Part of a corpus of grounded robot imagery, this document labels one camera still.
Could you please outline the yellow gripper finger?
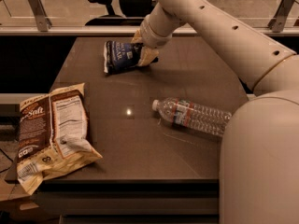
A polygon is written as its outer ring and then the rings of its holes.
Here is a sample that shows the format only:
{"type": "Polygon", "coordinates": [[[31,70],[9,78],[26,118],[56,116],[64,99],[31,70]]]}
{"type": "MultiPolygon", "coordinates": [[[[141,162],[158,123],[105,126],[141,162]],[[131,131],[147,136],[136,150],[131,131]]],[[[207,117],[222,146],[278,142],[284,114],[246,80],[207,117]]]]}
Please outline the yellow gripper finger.
{"type": "Polygon", "coordinates": [[[138,66],[150,65],[159,55],[159,50],[143,47],[141,49],[140,58],[137,63],[138,66]]]}
{"type": "Polygon", "coordinates": [[[140,30],[136,30],[135,34],[131,40],[132,43],[143,43],[143,39],[140,33],[140,30]]]}

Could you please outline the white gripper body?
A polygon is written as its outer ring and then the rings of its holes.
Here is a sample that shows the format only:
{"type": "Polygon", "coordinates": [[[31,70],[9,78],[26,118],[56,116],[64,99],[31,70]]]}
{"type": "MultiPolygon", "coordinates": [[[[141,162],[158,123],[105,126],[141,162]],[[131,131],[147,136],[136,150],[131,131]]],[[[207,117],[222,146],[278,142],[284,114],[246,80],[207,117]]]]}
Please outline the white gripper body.
{"type": "Polygon", "coordinates": [[[143,44],[151,49],[163,47],[171,38],[171,35],[161,36],[154,32],[150,26],[150,16],[147,15],[140,25],[140,34],[143,44]]]}

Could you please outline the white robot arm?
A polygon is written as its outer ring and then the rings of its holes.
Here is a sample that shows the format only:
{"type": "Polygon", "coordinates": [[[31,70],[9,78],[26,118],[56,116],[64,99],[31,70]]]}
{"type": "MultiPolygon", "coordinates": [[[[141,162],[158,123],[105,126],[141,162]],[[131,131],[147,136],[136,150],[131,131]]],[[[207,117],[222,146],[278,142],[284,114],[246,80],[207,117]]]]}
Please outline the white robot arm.
{"type": "Polygon", "coordinates": [[[299,57],[207,0],[157,0],[143,43],[189,24],[253,91],[221,143],[220,224],[299,224],[299,57]]]}

